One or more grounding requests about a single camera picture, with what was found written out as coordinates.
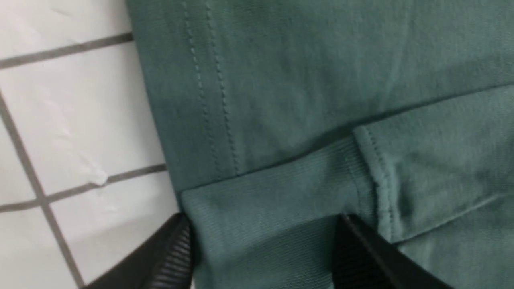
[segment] ribbed cuff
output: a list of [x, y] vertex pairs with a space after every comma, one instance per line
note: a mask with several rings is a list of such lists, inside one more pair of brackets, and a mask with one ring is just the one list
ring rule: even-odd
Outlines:
[[376, 194], [367, 163], [362, 156], [355, 137], [349, 136], [341, 141], [341, 150], [344, 155], [348, 173], [357, 187], [358, 211], [357, 214], [368, 225], [376, 228]]

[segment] seam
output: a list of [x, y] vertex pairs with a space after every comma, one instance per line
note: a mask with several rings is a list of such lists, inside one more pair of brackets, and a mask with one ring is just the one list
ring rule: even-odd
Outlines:
[[182, 1], [182, 7], [184, 8], [184, 23], [186, 25], [186, 30], [189, 38], [189, 50], [191, 52], [191, 56], [193, 58], [193, 63], [196, 71], [196, 78], [198, 81], [198, 89], [199, 89], [199, 98], [202, 109], [202, 117], [204, 119], [204, 127], [207, 133], [207, 139], [209, 141], [209, 146], [211, 149], [212, 161], [214, 162], [214, 168], [216, 170], [217, 179], [221, 179], [221, 171], [219, 168], [219, 161], [216, 157], [216, 150], [214, 148], [214, 135], [212, 133], [212, 124], [209, 120], [209, 111], [207, 110], [207, 99], [205, 97], [204, 84], [201, 79], [201, 70], [200, 65], [198, 64], [198, 58], [196, 57], [196, 50], [193, 40], [193, 30], [191, 29], [191, 24], [189, 21], [189, 12], [188, 5], [186, 0]]
[[232, 159], [234, 162], [234, 171], [235, 171], [236, 175], [239, 175], [240, 174], [239, 161], [237, 160], [237, 156], [235, 153], [234, 136], [232, 134], [232, 128], [230, 125], [230, 118], [229, 118], [229, 112], [228, 112], [228, 106], [227, 106], [227, 91], [226, 91], [225, 82], [224, 82], [225, 78], [223, 76], [223, 71], [221, 68], [220, 61], [219, 61], [219, 53], [218, 53], [218, 50], [216, 47], [216, 40], [215, 40], [216, 33], [214, 31], [214, 26], [212, 23], [213, 22], [212, 21], [212, 9], [209, 6], [209, 3], [207, 2], [207, 0], [205, 1], [205, 8], [206, 8], [206, 14], [207, 14], [207, 26], [208, 26], [209, 32], [211, 34], [211, 47], [212, 47], [212, 52], [214, 53], [214, 60], [215, 60], [215, 64], [216, 64], [216, 72], [217, 72], [217, 76], [218, 76], [219, 88], [220, 88], [221, 94], [222, 94], [222, 106], [223, 106], [223, 114], [224, 114], [224, 118], [225, 118], [225, 128], [227, 130], [227, 137], [228, 137], [230, 152], [232, 154]]
[[354, 184], [355, 189], [357, 190], [357, 215], [362, 216], [362, 209], [361, 209], [361, 196], [362, 193], [360, 191], [360, 188], [357, 184], [355, 174], [353, 173], [353, 169], [350, 167], [348, 158], [346, 157], [346, 153], [343, 154], [344, 163], [346, 164], [346, 167], [348, 168], [348, 172], [350, 173], [350, 178], [352, 178], [352, 182]]
[[378, 163], [380, 165], [380, 168], [384, 174], [384, 178], [385, 178], [385, 189], [386, 189], [386, 194], [388, 195], [388, 212], [389, 212], [389, 240], [392, 242], [393, 241], [393, 236], [395, 234], [393, 234], [393, 210], [391, 208], [393, 202], [391, 200], [391, 180], [390, 180], [390, 176], [389, 176], [389, 173], [386, 169], [386, 163], [382, 157], [382, 155], [380, 154], [379, 150], [378, 150], [378, 145], [377, 145], [377, 141], [375, 139], [375, 137], [371, 134], [371, 132], [368, 130], [367, 127], [363, 127], [364, 128], [364, 131], [367, 133], [368, 135], [368, 138], [373, 146], [373, 151], [375, 152], [375, 155], [376, 157], [378, 158]]

